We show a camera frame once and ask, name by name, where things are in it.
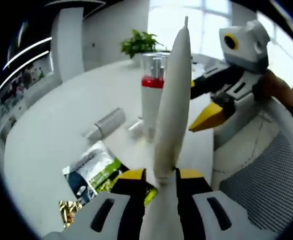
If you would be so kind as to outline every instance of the green leaves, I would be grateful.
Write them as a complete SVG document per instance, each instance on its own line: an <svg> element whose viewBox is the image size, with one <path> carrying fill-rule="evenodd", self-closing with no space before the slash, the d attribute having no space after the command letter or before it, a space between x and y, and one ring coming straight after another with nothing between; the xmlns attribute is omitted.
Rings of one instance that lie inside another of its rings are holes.
<svg viewBox="0 0 293 240"><path fill-rule="evenodd" d="M156 52L156 44L160 44L153 37L155 34L147 32L139 32L136 29L132 30L133 37L120 43L121 53L125 53L133 58L135 54Z"/></svg>

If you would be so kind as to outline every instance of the potted plant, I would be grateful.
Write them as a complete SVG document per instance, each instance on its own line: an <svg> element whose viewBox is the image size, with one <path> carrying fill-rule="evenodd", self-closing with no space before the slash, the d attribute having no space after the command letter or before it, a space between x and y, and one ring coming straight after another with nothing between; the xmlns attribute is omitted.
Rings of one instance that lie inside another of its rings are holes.
<svg viewBox="0 0 293 240"><path fill-rule="evenodd" d="M143 53L156 52L156 44L162 44L153 38L156 37L155 34L149 34L145 31L139 32L135 29L132 30L132 33L133 37L121 42L121 53L129 55L130 59L140 65Z"/></svg>

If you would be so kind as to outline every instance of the human hand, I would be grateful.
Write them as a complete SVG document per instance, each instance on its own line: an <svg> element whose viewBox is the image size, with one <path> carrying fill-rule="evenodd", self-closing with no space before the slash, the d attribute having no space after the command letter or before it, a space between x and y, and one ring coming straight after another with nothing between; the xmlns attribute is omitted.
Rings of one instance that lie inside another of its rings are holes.
<svg viewBox="0 0 293 240"><path fill-rule="evenodd" d="M264 74L263 94L266 98L275 97L287 108L293 108L293 89L270 70Z"/></svg>

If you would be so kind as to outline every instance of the round table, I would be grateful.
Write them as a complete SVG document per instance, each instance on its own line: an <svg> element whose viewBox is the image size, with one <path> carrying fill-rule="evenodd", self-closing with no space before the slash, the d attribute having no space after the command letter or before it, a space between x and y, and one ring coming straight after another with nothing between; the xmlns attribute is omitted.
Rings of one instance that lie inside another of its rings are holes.
<svg viewBox="0 0 293 240"><path fill-rule="evenodd" d="M202 72L192 74L198 77ZM141 116L142 74L130 60L80 74L37 101L9 132L4 152L5 181L22 216L40 236L64 229L59 201L76 201L62 169L78 161L90 147L81 133L117 107L124 110L127 122ZM209 103L209 95L190 102L188 125ZM146 143L135 144L127 136L122 126L103 142L128 168L152 171ZM212 129L186 131L177 167L197 169L210 183L212 164ZM169 235L182 239L176 196L174 182L159 191L146 208L141 239Z"/></svg>

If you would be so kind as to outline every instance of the white tube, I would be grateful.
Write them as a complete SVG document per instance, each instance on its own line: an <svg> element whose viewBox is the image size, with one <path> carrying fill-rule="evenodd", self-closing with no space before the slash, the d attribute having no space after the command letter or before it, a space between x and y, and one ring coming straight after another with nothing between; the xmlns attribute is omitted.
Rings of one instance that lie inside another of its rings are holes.
<svg viewBox="0 0 293 240"><path fill-rule="evenodd" d="M155 128L154 175L159 182L172 176L187 128L191 89L191 47L188 17L168 58Z"/></svg>

